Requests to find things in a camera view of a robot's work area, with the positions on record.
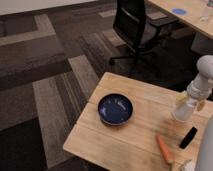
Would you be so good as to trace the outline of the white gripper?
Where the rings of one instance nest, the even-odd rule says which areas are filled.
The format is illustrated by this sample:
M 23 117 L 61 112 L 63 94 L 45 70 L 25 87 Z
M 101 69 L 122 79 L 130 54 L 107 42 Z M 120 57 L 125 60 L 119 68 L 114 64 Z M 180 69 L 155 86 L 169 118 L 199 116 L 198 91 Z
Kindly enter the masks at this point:
M 193 84 L 189 84 L 187 87 L 187 92 L 183 91 L 177 95 L 176 105 L 179 106 L 182 103 L 184 103 L 188 99 L 188 95 L 191 98 L 199 101 L 199 103 L 197 105 L 197 111 L 201 111 L 206 104 L 205 99 L 207 99 L 209 97 L 210 91 L 209 90 L 200 90 L 200 89 L 196 88 Z

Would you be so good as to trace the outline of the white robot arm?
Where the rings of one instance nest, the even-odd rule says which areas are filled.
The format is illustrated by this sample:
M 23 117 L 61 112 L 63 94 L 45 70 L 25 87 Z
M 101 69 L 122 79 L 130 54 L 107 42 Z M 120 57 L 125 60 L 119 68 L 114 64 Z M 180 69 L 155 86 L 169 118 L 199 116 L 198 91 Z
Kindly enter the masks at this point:
M 197 61 L 198 74 L 186 89 L 184 100 L 179 100 L 173 111 L 176 120 L 187 121 L 196 107 L 213 91 L 213 55 L 204 55 Z M 213 171 L 213 115 L 210 117 L 200 144 L 197 162 L 186 161 L 180 171 Z

